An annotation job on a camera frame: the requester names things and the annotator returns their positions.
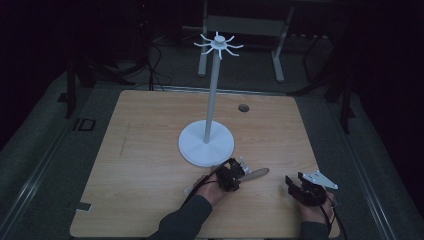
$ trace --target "round white base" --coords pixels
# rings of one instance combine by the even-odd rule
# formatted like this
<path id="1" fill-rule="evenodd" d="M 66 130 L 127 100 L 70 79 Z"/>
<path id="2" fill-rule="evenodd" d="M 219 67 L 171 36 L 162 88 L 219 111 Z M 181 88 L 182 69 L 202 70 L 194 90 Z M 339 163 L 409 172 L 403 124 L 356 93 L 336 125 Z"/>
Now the round white base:
<path id="1" fill-rule="evenodd" d="M 211 167 L 230 158 L 234 150 L 234 138 L 221 123 L 212 121 L 209 143 L 204 143 L 206 120 L 189 124 L 183 129 L 178 146 L 183 157 L 200 167 Z"/>

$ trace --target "white hooks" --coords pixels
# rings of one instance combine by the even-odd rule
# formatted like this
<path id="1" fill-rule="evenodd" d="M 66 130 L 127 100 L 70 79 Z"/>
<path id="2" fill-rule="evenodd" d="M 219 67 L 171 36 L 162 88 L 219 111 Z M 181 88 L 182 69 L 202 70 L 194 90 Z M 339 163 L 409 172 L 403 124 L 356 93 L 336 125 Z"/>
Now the white hooks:
<path id="1" fill-rule="evenodd" d="M 230 42 L 231 40 L 234 39 L 234 36 L 232 36 L 228 40 L 226 40 L 225 37 L 219 35 L 218 32 L 216 32 L 213 40 L 207 39 L 205 36 L 203 36 L 203 34 L 200 34 L 200 36 L 203 38 L 203 40 L 208 41 L 209 43 L 205 43 L 205 44 L 194 43 L 194 45 L 196 45 L 198 47 L 208 47 L 208 46 L 211 47 L 208 51 L 206 51 L 202 54 L 209 54 L 212 50 L 218 50 L 219 51 L 219 59 L 221 59 L 221 60 L 222 60 L 222 54 L 221 54 L 222 50 L 226 50 L 232 56 L 239 56 L 238 54 L 231 52 L 228 48 L 242 48 L 243 47 L 243 45 L 233 46 L 233 45 L 227 44 L 227 42 Z"/>

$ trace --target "human hand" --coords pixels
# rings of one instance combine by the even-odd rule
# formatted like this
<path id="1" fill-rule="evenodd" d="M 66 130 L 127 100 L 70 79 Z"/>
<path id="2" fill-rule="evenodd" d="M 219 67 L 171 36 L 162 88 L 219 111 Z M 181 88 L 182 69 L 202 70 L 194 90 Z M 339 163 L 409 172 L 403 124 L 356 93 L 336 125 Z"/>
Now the human hand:
<path id="1" fill-rule="evenodd" d="M 328 220 L 331 220 L 334 212 L 333 212 L 333 203 L 334 202 L 334 194 L 330 192 L 326 192 L 327 200 L 322 205 L 322 208 L 324 209 L 325 213 L 328 216 Z M 323 223 L 327 224 L 326 217 L 324 213 L 322 212 L 321 208 L 319 206 L 316 207 L 307 207 L 303 204 L 299 203 L 299 209 L 300 209 L 300 215 L 302 222 L 317 222 L 317 223 Z"/>
<path id="2" fill-rule="evenodd" d="M 199 179 L 197 179 L 197 182 L 195 184 L 193 184 L 193 187 L 195 187 L 197 184 L 199 184 L 199 182 L 202 181 L 205 177 L 206 177 L 206 175 L 203 175 Z M 216 177 L 216 174 L 213 174 L 206 181 L 206 183 L 197 190 L 195 195 L 200 195 L 200 196 L 204 197 L 206 200 L 208 200 L 208 202 L 212 206 L 215 206 L 219 202 L 219 200 L 221 200 L 221 198 L 223 198 L 225 195 L 227 195 L 227 192 L 225 192 L 224 190 L 219 188 L 217 180 L 218 179 Z"/>

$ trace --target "white stand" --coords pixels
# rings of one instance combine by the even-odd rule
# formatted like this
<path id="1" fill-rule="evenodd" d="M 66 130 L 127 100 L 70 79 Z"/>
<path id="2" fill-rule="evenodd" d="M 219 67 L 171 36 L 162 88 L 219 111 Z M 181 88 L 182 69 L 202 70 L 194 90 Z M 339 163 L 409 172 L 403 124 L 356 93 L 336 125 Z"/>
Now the white stand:
<path id="1" fill-rule="evenodd" d="M 222 60 L 221 50 L 226 50 L 233 56 L 238 56 L 227 49 L 227 47 L 240 48 L 243 46 L 231 46 L 218 32 L 214 40 L 206 39 L 209 44 L 196 44 L 196 46 L 211 46 L 211 49 L 204 54 L 214 50 L 211 84 L 209 89 L 209 104 L 206 120 L 201 120 L 189 124 L 183 129 L 178 140 L 178 146 L 183 157 L 190 163 L 200 167 L 211 167 L 219 165 L 227 160 L 234 150 L 234 137 L 230 130 L 221 123 L 212 121 L 215 109 L 216 88 L 218 85 L 218 75 L 220 62 Z"/>

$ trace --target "grey floor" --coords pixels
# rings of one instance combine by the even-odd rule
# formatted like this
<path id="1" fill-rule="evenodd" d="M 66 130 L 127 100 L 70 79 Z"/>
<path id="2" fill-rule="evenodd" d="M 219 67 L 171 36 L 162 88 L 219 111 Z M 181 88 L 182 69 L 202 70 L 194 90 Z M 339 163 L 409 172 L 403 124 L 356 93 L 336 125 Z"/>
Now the grey floor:
<path id="1" fill-rule="evenodd" d="M 309 40 L 290 37 L 280 57 L 286 80 L 275 81 L 270 52 L 245 48 L 224 54 L 218 88 L 261 94 L 284 95 L 306 86 L 302 56 Z M 197 76 L 199 49 L 191 44 L 159 46 L 157 67 L 165 91 L 207 89 L 210 75 Z M 308 58 L 314 74 L 325 62 L 331 45 L 321 41 Z M 156 50 L 151 61 L 159 58 Z M 66 88 L 66 74 L 52 83 L 26 122 L 0 154 L 0 216 L 11 225 L 1 227 L 1 239 L 70 239 L 69 227 L 101 145 L 120 92 L 146 90 L 148 71 L 129 76 L 136 87 L 99 82 L 94 89 L 78 88 L 78 106 L 71 119 L 64 119 L 66 106 L 56 100 Z M 342 202 L 338 213 L 350 239 L 422 239 L 424 223 L 399 180 L 390 157 L 353 95 L 350 134 L 338 123 L 339 103 L 326 103 L 326 86 L 296 97 L 321 172 L 339 185 L 334 191 Z M 95 119 L 92 132 L 72 131 L 77 118 Z M 31 175 L 45 169 L 44 175 Z M 39 185 L 27 184 L 37 179 Z M 19 208 L 22 190 L 31 189 Z"/>

